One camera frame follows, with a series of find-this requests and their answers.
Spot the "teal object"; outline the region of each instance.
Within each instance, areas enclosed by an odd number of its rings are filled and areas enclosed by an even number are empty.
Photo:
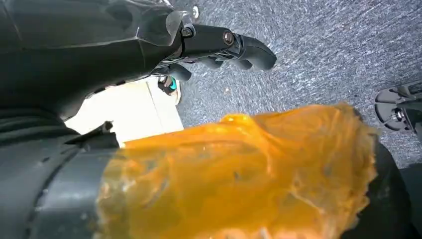
[[[170,85],[170,89],[175,90],[177,89],[176,79],[172,78],[172,84]]]

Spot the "bolt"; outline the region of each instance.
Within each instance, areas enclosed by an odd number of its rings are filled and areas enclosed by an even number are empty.
[[[401,109],[396,108],[392,110],[390,119],[396,122],[401,122],[404,118],[405,118],[405,114],[403,113]]]
[[[223,33],[223,41],[226,45],[231,46],[234,43],[234,36],[233,33],[230,31],[225,31]]]
[[[183,37],[191,37],[193,35],[194,34],[193,34],[193,32],[192,32],[192,30],[190,28],[186,27],[186,28],[183,28],[182,29],[182,36]]]

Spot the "hex bolt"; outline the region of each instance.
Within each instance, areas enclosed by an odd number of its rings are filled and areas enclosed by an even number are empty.
[[[225,31],[223,33],[223,42],[227,45],[227,46],[231,46],[234,43],[234,36],[233,33],[231,33],[230,31]]]

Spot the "plastic wrap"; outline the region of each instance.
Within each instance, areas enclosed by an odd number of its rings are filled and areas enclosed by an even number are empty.
[[[107,166],[99,239],[337,239],[366,207],[376,131],[308,106],[128,142]]]

